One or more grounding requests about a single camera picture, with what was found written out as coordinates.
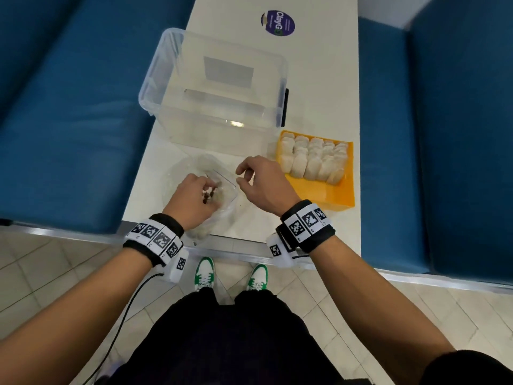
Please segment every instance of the blue cushion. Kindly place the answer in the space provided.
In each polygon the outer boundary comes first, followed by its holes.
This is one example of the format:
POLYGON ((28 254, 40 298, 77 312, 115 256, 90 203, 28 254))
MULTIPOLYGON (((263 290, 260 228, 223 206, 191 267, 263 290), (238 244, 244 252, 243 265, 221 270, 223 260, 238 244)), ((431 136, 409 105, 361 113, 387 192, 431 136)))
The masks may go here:
POLYGON ((0 0, 0 120, 80 0, 0 0))
POLYGON ((358 35, 362 257, 380 269, 428 272, 406 34, 360 18, 358 35))
POLYGON ((433 0, 414 19, 415 106, 436 272, 513 282, 513 0, 433 0))
POLYGON ((83 0, 0 127, 0 217, 116 231, 154 121, 138 91, 194 1, 83 0))

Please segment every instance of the left hand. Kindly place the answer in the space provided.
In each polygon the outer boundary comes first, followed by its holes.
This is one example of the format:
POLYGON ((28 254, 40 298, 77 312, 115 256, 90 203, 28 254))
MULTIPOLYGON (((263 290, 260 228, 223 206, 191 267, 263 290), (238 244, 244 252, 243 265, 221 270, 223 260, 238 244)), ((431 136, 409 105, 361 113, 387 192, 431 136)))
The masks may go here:
POLYGON ((216 186, 210 178, 188 174, 178 185, 162 213, 179 222, 185 231, 196 228, 220 207, 213 201, 203 204, 203 190, 216 186))

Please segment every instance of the purple sticker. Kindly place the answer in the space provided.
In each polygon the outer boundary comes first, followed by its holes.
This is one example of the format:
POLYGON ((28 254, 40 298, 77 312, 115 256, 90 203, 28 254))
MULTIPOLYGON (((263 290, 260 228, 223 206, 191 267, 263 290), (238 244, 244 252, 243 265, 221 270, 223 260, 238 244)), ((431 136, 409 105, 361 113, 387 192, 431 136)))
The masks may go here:
POLYGON ((260 18, 265 30, 276 36, 290 35, 296 29, 294 20, 282 11, 267 11, 260 18))

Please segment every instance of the wall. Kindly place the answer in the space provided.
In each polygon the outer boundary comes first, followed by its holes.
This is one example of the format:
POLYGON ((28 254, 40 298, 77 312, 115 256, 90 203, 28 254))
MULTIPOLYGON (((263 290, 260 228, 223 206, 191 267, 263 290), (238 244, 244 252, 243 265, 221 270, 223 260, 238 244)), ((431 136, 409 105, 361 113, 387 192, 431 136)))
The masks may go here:
POLYGON ((358 0, 358 15, 404 28, 431 0, 358 0))

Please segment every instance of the hand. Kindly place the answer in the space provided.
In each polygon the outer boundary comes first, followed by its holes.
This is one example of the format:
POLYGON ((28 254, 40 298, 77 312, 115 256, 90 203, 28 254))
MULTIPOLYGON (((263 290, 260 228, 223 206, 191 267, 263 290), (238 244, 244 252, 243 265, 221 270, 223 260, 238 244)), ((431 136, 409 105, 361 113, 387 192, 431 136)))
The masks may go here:
POLYGON ((254 205, 281 217, 301 199, 282 173, 278 162, 263 156, 249 156, 235 170, 240 189, 254 205), (253 177, 253 186, 249 184, 253 177))
POLYGON ((188 174, 178 185, 162 213, 179 222, 185 231, 196 228, 220 207, 214 201, 203 204, 203 190, 216 186, 210 178, 188 174))

